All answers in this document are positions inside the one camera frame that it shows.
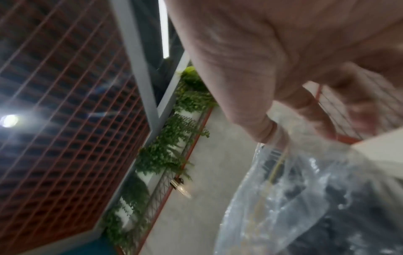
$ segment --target concrete floor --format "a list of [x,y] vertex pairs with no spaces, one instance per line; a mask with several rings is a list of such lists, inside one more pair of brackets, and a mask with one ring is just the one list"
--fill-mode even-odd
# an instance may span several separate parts
[[230,124],[219,107],[207,122],[210,138],[198,141],[189,159],[193,181],[185,180],[192,195],[173,191],[141,255],[208,255],[213,253],[224,212],[249,170],[256,143]]

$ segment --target grid panel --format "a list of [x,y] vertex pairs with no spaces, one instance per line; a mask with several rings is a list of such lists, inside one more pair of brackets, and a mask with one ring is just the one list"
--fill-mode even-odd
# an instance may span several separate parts
[[0,254],[92,229],[149,133],[107,0],[0,2]]
[[[379,107],[380,123],[376,134],[382,134],[403,126],[403,96],[378,74],[364,70],[367,89]],[[327,87],[322,88],[319,98],[321,107],[329,114],[339,134],[359,140],[372,137],[355,130],[348,119],[343,103]]]

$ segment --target transparent plastic bag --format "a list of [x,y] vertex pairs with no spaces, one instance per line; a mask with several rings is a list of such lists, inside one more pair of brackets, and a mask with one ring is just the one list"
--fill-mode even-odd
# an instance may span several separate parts
[[285,136],[279,129],[270,145],[258,145],[215,254],[403,254],[400,182],[300,126]]

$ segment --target skin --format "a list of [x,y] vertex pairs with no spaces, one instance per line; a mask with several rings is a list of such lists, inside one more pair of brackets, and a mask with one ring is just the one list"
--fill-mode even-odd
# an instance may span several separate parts
[[302,85],[328,85],[355,128],[374,133],[377,107],[361,67],[400,86],[401,0],[165,0],[192,63],[227,118],[258,142],[277,125],[274,100],[293,108],[319,134],[335,128]]

